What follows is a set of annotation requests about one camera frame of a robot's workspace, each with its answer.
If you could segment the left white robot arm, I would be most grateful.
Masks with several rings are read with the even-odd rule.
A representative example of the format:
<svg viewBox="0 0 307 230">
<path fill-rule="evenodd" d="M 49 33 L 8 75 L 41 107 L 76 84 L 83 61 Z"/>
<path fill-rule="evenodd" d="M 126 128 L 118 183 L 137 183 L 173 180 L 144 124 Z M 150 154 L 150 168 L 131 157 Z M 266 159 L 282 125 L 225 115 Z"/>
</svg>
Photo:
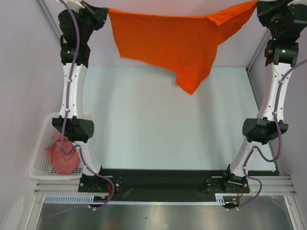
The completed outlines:
<svg viewBox="0 0 307 230">
<path fill-rule="evenodd" d="M 94 7 L 83 0 L 62 0 L 61 4 L 65 7 L 58 15 L 64 88 L 59 116 L 52 120 L 52 125 L 72 142 L 72 149 L 81 158 L 83 174 L 92 175 L 89 186 L 99 192 L 105 188 L 106 180 L 98 175 L 101 165 L 89 152 L 94 122 L 84 116 L 83 85 L 91 52 L 88 41 L 93 31 L 104 26 L 108 8 Z"/>
</svg>

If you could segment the orange t shirt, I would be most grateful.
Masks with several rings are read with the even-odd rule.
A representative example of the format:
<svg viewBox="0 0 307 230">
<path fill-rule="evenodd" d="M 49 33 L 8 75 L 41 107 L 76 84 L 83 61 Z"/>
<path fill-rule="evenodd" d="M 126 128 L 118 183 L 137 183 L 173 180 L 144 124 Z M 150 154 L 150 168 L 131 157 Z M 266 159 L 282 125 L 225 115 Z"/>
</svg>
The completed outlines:
<svg viewBox="0 0 307 230">
<path fill-rule="evenodd" d="M 256 1 L 202 16 L 162 16 L 109 9 L 121 58 L 174 72 L 176 84 L 193 94 L 209 76 L 220 44 L 250 19 Z"/>
</svg>

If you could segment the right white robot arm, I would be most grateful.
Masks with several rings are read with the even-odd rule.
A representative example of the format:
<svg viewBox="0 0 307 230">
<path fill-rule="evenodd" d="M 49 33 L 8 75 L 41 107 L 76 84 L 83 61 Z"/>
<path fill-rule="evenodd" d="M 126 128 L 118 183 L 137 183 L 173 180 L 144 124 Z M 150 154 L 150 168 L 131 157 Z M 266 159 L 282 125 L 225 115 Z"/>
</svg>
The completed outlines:
<svg viewBox="0 0 307 230">
<path fill-rule="evenodd" d="M 244 140 L 235 159 L 224 171 L 221 186 L 226 192 L 248 185 L 248 168 L 253 153 L 274 139 L 282 148 L 282 134 L 288 130 L 283 107 L 292 71 L 306 63 L 297 62 L 301 32 L 307 26 L 305 0 L 259 1 L 257 17 L 271 33 L 264 56 L 266 58 L 267 86 L 256 118 L 247 118 L 243 124 Z"/>
</svg>

